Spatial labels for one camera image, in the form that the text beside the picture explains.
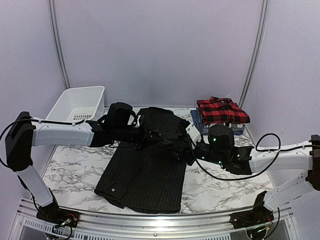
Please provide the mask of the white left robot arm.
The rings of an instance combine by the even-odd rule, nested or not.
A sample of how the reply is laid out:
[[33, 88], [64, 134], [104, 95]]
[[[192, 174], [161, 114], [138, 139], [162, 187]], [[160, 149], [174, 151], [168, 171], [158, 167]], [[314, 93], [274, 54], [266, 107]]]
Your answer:
[[124, 102], [110, 105], [107, 114], [98, 120], [62, 122], [44, 120], [23, 111], [1, 133], [6, 157], [1, 164], [15, 172], [23, 185], [44, 208], [44, 215], [53, 223], [63, 219], [54, 195], [33, 166], [32, 147], [42, 145], [78, 145], [100, 148], [115, 141], [137, 144], [139, 148], [156, 144], [162, 135], [152, 130], [133, 107]]

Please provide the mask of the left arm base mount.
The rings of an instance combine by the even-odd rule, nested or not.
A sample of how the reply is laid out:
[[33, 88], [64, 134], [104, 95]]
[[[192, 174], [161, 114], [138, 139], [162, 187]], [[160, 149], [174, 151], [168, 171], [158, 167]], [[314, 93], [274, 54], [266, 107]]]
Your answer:
[[66, 223], [65, 225], [68, 227], [76, 228], [78, 225], [78, 220], [80, 217], [80, 213], [78, 211], [68, 210], [60, 208], [58, 212], [55, 213], [44, 213], [40, 210], [37, 211], [36, 218], [56, 224], [61, 226], [63, 222], [70, 219], [71, 222]]

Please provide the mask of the black pinstripe long sleeve shirt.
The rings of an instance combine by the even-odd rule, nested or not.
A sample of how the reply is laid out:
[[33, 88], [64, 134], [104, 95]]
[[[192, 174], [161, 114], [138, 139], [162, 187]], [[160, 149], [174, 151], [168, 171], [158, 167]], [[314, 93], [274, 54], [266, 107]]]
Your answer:
[[172, 111], [148, 107], [139, 112], [144, 122], [165, 139], [135, 150], [120, 142], [94, 193], [118, 208], [146, 214], [175, 214], [181, 210], [186, 164], [172, 153], [173, 139], [189, 122]]

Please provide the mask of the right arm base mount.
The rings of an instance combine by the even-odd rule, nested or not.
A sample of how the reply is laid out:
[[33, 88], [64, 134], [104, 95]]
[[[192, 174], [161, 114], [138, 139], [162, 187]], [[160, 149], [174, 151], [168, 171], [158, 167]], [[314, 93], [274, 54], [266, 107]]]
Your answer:
[[251, 209], [246, 211], [234, 212], [230, 215], [229, 222], [234, 229], [247, 228], [274, 220], [272, 211], [267, 209]]

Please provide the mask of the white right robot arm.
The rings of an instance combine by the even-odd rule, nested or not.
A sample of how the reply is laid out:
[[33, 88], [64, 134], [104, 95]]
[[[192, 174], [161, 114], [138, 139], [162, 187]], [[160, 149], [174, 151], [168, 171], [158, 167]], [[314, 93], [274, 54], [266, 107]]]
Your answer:
[[253, 209], [247, 214], [252, 224], [260, 223], [268, 212], [281, 205], [320, 189], [320, 137], [316, 134], [310, 140], [295, 145], [236, 147], [233, 131], [228, 127], [210, 127], [207, 141], [204, 141], [197, 128], [189, 124], [181, 129], [172, 144], [171, 150], [178, 160], [188, 165], [198, 160], [213, 163], [238, 175], [239, 180], [257, 177], [267, 170], [301, 170], [291, 180], [256, 197]]

